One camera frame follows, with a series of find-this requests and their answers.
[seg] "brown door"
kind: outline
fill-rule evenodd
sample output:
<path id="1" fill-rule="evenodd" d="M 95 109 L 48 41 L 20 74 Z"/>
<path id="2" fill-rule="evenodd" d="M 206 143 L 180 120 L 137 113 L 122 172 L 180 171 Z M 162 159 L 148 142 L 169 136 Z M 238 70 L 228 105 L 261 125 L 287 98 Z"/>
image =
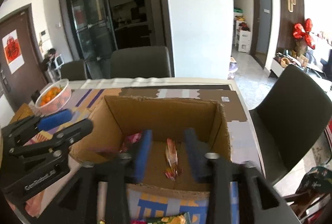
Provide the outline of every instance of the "brown door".
<path id="1" fill-rule="evenodd" d="M 29 103 L 31 95 L 47 85 L 31 36 L 28 10 L 0 23 L 0 80 L 14 110 Z"/>

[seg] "black chair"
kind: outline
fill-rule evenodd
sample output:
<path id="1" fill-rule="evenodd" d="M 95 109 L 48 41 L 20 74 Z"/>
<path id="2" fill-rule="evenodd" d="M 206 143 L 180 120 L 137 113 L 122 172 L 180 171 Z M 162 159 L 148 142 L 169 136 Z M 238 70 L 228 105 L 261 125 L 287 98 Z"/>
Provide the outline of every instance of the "black chair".
<path id="1" fill-rule="evenodd" d="M 114 51 L 111 56 L 111 78 L 170 76 L 170 60 L 165 46 L 125 48 Z"/>
<path id="2" fill-rule="evenodd" d="M 69 81 L 86 80 L 86 67 L 85 61 L 72 61 L 68 62 L 61 67 L 61 79 L 68 79 Z"/>
<path id="3" fill-rule="evenodd" d="M 332 103 L 310 76 L 289 65 L 250 115 L 266 179 L 276 184 L 322 134 L 332 116 Z"/>

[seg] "red bow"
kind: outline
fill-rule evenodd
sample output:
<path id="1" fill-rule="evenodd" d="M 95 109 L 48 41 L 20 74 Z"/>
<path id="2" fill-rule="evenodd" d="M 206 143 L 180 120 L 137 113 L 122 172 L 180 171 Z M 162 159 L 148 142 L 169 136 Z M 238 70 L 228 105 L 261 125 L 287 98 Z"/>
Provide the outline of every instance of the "red bow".
<path id="1" fill-rule="evenodd" d="M 304 23 L 304 27 L 300 23 L 294 25 L 293 36 L 297 40 L 300 40 L 304 37 L 304 40 L 307 43 L 307 45 L 311 49 L 316 49 L 315 41 L 309 34 L 311 29 L 312 29 L 312 21 L 310 18 L 308 18 Z"/>

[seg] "green snack package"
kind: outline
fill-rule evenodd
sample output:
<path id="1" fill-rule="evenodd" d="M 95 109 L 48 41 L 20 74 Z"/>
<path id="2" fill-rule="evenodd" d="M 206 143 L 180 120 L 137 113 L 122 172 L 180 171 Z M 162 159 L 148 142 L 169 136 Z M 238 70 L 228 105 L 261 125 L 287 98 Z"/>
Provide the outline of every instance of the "green snack package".
<path id="1" fill-rule="evenodd" d="M 147 224 L 191 224 L 188 212 L 177 216 L 147 218 L 146 221 Z"/>

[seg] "white pillar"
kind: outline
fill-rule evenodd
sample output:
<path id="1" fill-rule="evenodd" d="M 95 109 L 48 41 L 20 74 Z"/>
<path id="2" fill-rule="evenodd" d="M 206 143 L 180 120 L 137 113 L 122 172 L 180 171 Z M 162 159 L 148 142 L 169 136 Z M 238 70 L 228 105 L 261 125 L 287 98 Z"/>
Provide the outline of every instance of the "white pillar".
<path id="1" fill-rule="evenodd" d="M 226 79 L 233 0 L 168 0 L 176 77 Z"/>

